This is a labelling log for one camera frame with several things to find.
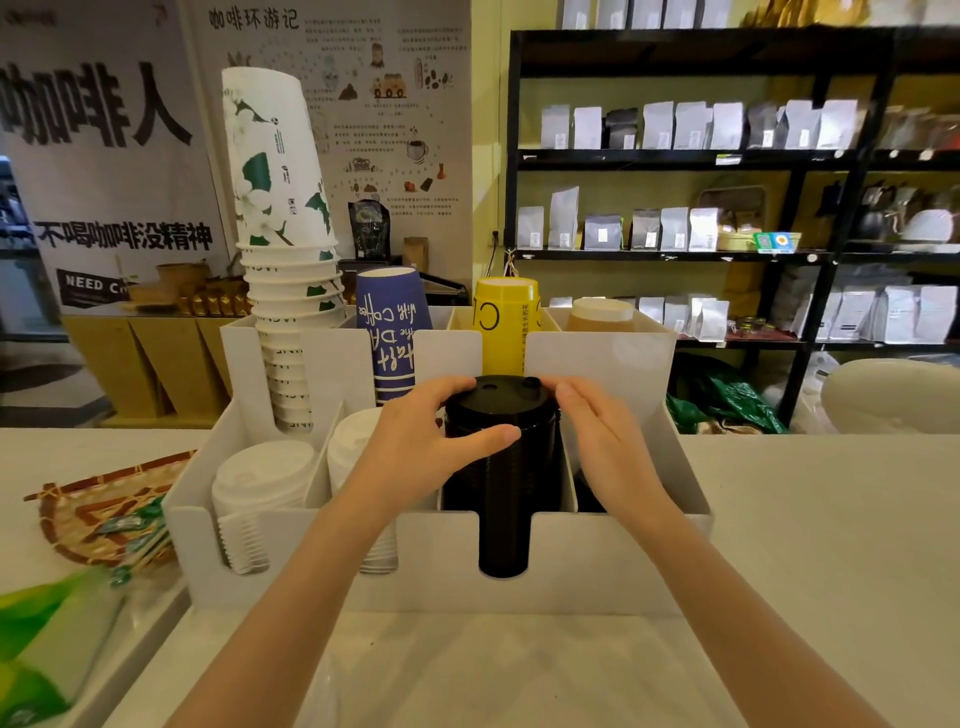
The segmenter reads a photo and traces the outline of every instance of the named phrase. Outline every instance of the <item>yellow paper cup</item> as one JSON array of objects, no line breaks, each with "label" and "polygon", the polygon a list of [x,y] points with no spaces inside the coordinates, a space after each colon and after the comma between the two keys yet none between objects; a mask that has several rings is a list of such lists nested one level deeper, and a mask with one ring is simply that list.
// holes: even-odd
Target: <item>yellow paper cup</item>
[{"label": "yellow paper cup", "polygon": [[542,328],[540,291],[532,279],[477,281],[473,330],[483,335],[483,373],[523,376],[527,334]]}]

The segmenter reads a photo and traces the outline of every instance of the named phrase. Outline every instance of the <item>black cup lid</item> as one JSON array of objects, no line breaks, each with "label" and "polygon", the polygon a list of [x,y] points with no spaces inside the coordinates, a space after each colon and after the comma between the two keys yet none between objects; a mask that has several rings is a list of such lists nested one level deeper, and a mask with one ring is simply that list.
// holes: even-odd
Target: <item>black cup lid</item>
[{"label": "black cup lid", "polygon": [[479,376],[477,385],[446,403],[446,416],[469,429],[493,425],[531,427],[557,413],[557,401],[535,376]]}]

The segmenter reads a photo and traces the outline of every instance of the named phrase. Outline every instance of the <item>white acrylic organizer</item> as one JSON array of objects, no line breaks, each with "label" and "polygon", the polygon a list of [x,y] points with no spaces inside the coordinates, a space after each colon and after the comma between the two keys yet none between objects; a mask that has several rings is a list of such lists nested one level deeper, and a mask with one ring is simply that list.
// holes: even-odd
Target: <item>white acrylic organizer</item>
[{"label": "white acrylic organizer", "polygon": [[[482,339],[468,327],[471,309],[431,307],[434,329],[414,335],[417,381],[480,374]],[[663,406],[676,336],[639,312],[637,333],[566,332],[567,309],[544,309],[544,331],[527,337],[526,374],[589,376],[624,399],[643,426],[660,478],[703,532],[712,515]],[[252,606],[296,549],[316,508],[329,497],[325,441],[341,419],[373,406],[369,335],[355,326],[301,334],[314,429],[302,435],[321,451],[307,508],[260,514],[270,567],[232,573],[217,541],[210,488],[217,467],[239,449],[284,437],[274,424],[266,374],[252,319],[221,328],[234,399],[207,443],[164,500],[164,512],[194,604],[202,609]],[[481,573],[479,519],[419,503],[396,522],[400,565],[386,575],[358,574],[346,609],[373,612],[498,612],[540,614],[679,614],[650,560],[606,514],[576,513],[571,472],[579,466],[572,428],[562,421],[564,510],[537,513],[529,568],[508,580]]]}]

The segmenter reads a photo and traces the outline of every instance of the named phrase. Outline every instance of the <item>need coffee sign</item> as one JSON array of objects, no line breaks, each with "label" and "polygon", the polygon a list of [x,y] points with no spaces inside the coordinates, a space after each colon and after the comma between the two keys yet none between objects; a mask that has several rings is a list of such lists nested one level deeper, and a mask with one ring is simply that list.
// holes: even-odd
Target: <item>need coffee sign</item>
[{"label": "need coffee sign", "polygon": [[0,1],[0,131],[62,306],[229,261],[177,5]]}]

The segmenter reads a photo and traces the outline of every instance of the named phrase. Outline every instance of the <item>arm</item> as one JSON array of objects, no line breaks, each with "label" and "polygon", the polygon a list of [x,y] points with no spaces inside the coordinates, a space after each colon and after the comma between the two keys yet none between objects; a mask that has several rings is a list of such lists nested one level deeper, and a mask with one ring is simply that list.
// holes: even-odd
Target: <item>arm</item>
[{"label": "arm", "polygon": [[544,382],[590,488],[650,556],[751,728],[888,728],[684,517],[623,402],[578,377]]},{"label": "arm", "polygon": [[475,383],[464,376],[433,379],[383,408],[347,483],[166,728],[293,725],[353,577],[380,532],[454,472],[520,436],[516,427],[499,425],[445,439],[437,410]]}]

